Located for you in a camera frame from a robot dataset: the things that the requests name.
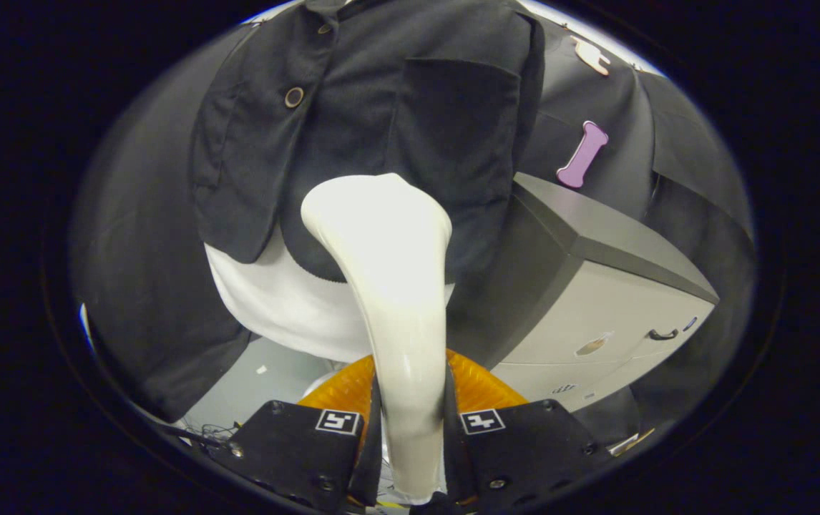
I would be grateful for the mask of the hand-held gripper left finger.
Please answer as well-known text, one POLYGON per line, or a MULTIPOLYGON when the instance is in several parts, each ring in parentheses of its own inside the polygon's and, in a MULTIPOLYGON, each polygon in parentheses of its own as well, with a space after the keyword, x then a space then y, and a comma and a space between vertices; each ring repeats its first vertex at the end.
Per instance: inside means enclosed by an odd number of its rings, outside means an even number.
POLYGON ((373 356, 345 366, 299 402, 266 402, 209 454, 259 489, 314 511, 374 506, 383 424, 373 356))

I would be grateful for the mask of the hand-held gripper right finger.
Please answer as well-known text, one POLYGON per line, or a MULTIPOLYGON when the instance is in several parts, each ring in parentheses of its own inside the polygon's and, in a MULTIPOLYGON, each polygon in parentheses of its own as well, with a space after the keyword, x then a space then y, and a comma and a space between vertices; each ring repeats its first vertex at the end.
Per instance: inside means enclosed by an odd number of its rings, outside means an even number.
POLYGON ((447 498, 467 514, 541 511, 598 480, 613 455, 555 400, 528 401, 472 359, 446 353, 447 498))

